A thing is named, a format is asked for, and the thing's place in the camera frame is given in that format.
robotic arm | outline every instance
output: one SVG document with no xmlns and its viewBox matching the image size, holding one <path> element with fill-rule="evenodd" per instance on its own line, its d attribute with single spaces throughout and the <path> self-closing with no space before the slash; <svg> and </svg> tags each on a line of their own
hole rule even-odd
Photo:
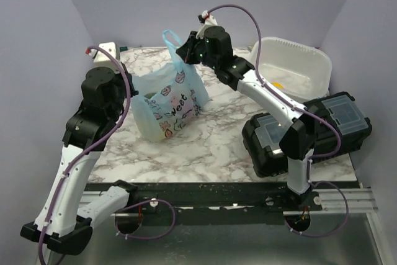
<svg viewBox="0 0 397 265">
<path fill-rule="evenodd" d="M 288 128 L 280 142 L 281 150 L 288 157 L 287 185 L 295 197 L 303 197 L 310 191 L 307 164 L 308 157 L 313 154 L 318 122 L 305 114 L 304 105 L 273 85 L 263 87 L 254 66 L 233 55 L 229 34 L 218 26 L 213 16 L 204 12 L 199 20 L 202 28 L 190 33 L 177 54 L 190 65 L 202 63 L 211 67 L 223 84 L 256 101 Z M 83 100 L 66 124 L 62 157 L 50 195 L 35 221 L 24 225 L 20 232 L 24 238 L 47 244 L 48 249 L 59 254 L 80 254 L 96 226 L 112 213 L 139 201 L 134 185 L 117 181 L 99 199 L 79 208 L 89 174 L 105 148 L 104 138 L 118 127 L 116 121 L 120 114 L 125 115 L 124 100 L 138 94 L 133 88 L 132 76 L 117 61 L 116 45 L 101 44 L 100 48 L 106 49 L 106 54 L 87 51 L 94 55 L 95 67 L 86 74 L 81 85 Z M 100 144 L 85 154 L 97 142 Z"/>
<path fill-rule="evenodd" d="M 119 59 L 116 44 L 106 43 L 99 47 L 106 49 L 112 58 Z M 124 112 L 123 102 L 127 94 L 138 94 L 133 88 L 132 76 L 122 63 L 118 68 L 100 51 L 88 50 L 86 53 L 94 56 L 94 68 L 87 72 L 81 85 L 81 105 L 66 124 L 61 161 L 52 189 L 38 217 L 24 225 L 20 232 L 24 238 L 41 241 L 59 254 L 81 253 L 96 226 L 117 210 L 137 202 L 136 187 L 117 181 L 99 199 L 79 208 L 88 177 L 106 146 L 106 140 L 71 168 L 68 167 L 84 150 L 116 127 L 116 121 Z M 120 70 L 127 76 L 130 92 L 126 90 Z"/>
<path fill-rule="evenodd" d="M 254 66 L 244 58 L 233 55 L 229 34 L 218 26 L 212 15 L 204 11 L 198 19 L 203 24 L 202 28 L 198 32 L 191 31 L 185 44 L 176 53 L 187 64 L 202 63 L 214 69 L 223 84 L 253 99 L 287 129 L 280 142 L 281 150 L 288 157 L 287 185 L 298 196 L 306 193 L 310 188 L 308 158 L 313 155 L 317 121 L 300 112 L 306 110 L 304 105 L 273 85 L 266 84 L 267 88 L 263 87 Z M 315 114 L 316 111 L 312 108 L 310 112 Z"/>
</svg>

white plastic bin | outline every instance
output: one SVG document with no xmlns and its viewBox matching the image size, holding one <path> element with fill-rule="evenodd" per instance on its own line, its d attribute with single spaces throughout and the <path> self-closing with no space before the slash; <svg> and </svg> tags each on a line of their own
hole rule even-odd
<svg viewBox="0 0 397 265">
<path fill-rule="evenodd" d="M 258 42 L 248 58 L 253 65 L 257 50 Z M 320 50 L 278 37 L 262 38 L 259 72 L 298 102 L 326 96 L 331 71 L 331 60 Z"/>
</svg>

bag handle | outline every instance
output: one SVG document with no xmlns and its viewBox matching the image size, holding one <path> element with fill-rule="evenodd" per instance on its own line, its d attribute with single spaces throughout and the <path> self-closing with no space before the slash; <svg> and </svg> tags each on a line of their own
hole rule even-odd
<svg viewBox="0 0 397 265">
<path fill-rule="evenodd" d="M 177 34 L 175 32 L 173 32 L 172 30 L 165 30 L 163 31 L 163 40 L 164 43 L 166 43 L 167 47 L 171 47 L 173 49 L 177 49 L 179 46 L 175 46 L 172 42 L 170 42 L 167 38 L 167 34 L 171 34 L 172 37 L 174 38 L 174 40 L 179 44 L 179 46 L 182 46 L 182 40 L 177 36 Z"/>
<path fill-rule="evenodd" d="M 167 34 L 171 34 L 174 40 L 179 44 L 178 46 L 174 45 L 172 42 L 170 42 L 167 38 Z M 169 54 L 171 55 L 172 61 L 174 63 L 176 62 L 181 62 L 182 59 L 177 55 L 176 49 L 178 49 L 180 46 L 183 45 L 182 40 L 177 36 L 175 32 L 172 30 L 165 30 L 163 32 L 163 40 L 164 43 L 166 43 L 166 46 L 168 48 Z"/>
</svg>

black plastic case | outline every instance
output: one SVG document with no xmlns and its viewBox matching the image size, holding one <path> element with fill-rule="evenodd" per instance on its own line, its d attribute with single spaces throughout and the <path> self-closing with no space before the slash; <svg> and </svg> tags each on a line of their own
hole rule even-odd
<svg viewBox="0 0 397 265">
<path fill-rule="evenodd" d="M 371 134 L 372 125 L 368 117 L 354 103 L 355 99 L 347 92 L 340 92 L 322 99 L 306 102 L 307 108 L 316 106 L 317 116 L 337 129 L 342 146 L 336 155 L 328 158 L 315 158 L 313 163 L 359 150 L 364 140 Z M 257 176 L 275 176 L 288 171 L 287 157 L 278 142 L 285 129 L 270 114 L 252 116 L 243 128 L 243 143 L 254 164 Z M 328 153 L 335 149 L 336 136 L 324 125 L 320 125 L 314 153 Z"/>
</svg>

tabletop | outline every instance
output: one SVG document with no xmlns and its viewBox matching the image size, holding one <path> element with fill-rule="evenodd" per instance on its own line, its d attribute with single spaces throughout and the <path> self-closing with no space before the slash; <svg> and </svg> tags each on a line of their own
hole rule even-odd
<svg viewBox="0 0 397 265">
<path fill-rule="evenodd" d="M 236 49 L 247 58 L 249 50 Z M 133 48 L 121 53 L 129 72 L 141 76 L 171 61 L 166 48 Z M 250 98 L 217 80 L 213 71 L 197 66 L 210 96 L 198 118 L 161 143 L 145 140 L 128 113 L 92 171 L 89 182 L 254 182 L 286 181 L 288 174 L 259 178 L 243 145 L 241 130 L 254 114 L 265 112 Z M 349 155 L 312 166 L 314 181 L 354 181 Z"/>
</svg>

